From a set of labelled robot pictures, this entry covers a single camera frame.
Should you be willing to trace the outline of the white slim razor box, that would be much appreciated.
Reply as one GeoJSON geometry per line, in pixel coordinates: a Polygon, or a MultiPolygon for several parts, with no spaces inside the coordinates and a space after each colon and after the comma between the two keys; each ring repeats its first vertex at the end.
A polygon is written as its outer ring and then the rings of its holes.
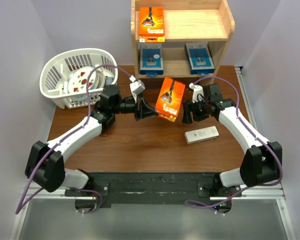
{"type": "Polygon", "coordinates": [[[188,145],[216,139],[220,136],[216,126],[205,127],[184,133],[188,145]]]}

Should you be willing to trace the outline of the orange razor package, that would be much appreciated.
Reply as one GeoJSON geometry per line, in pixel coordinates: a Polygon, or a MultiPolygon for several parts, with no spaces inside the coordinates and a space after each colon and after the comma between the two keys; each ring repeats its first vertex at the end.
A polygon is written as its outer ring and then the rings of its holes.
{"type": "Polygon", "coordinates": [[[155,110],[160,118],[174,122],[180,113],[186,85],[165,77],[155,104],[155,110]]]}
{"type": "Polygon", "coordinates": [[[138,36],[140,43],[165,42],[165,17],[162,6],[140,8],[138,36]]]}

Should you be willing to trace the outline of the blue razor box grey back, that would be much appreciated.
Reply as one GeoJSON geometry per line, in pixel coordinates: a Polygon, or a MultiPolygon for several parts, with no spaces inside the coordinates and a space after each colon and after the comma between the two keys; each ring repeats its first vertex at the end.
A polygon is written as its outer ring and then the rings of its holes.
{"type": "Polygon", "coordinates": [[[215,71],[207,42],[189,42],[184,46],[191,75],[209,75],[215,71]]]}

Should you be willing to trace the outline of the wooden two-tier shelf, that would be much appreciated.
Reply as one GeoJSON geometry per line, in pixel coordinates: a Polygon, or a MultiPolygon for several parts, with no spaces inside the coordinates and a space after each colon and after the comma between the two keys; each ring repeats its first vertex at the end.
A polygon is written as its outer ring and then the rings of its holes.
{"type": "Polygon", "coordinates": [[[192,78],[186,58],[186,43],[206,42],[214,72],[219,68],[235,32],[235,20],[226,0],[133,0],[131,1],[130,29],[135,75],[140,74],[139,28],[141,7],[164,9],[163,75],[172,78],[192,78]]]}

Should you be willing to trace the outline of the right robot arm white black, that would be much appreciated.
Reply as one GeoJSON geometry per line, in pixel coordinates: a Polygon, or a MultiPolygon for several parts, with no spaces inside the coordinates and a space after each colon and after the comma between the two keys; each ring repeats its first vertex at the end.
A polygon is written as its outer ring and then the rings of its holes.
{"type": "Polygon", "coordinates": [[[183,102],[184,124],[200,122],[214,117],[234,136],[244,152],[239,168],[214,175],[212,191],[220,197],[225,196],[231,187],[266,186],[283,177],[282,146],[270,142],[244,118],[238,104],[232,99],[224,99],[217,84],[201,86],[190,83],[192,99],[183,102]]]}

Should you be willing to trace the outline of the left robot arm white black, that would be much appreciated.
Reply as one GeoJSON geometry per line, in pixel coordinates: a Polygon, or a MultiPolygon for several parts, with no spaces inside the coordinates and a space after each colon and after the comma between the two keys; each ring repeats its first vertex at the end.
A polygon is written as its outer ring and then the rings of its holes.
{"type": "Polygon", "coordinates": [[[123,98],[118,86],[106,86],[90,115],[78,125],[47,143],[37,141],[32,145],[25,175],[49,193],[65,187],[89,196],[96,188],[93,177],[80,169],[66,169],[65,162],[86,142],[104,133],[117,114],[130,113],[136,120],[158,116],[141,93],[123,98]]]}

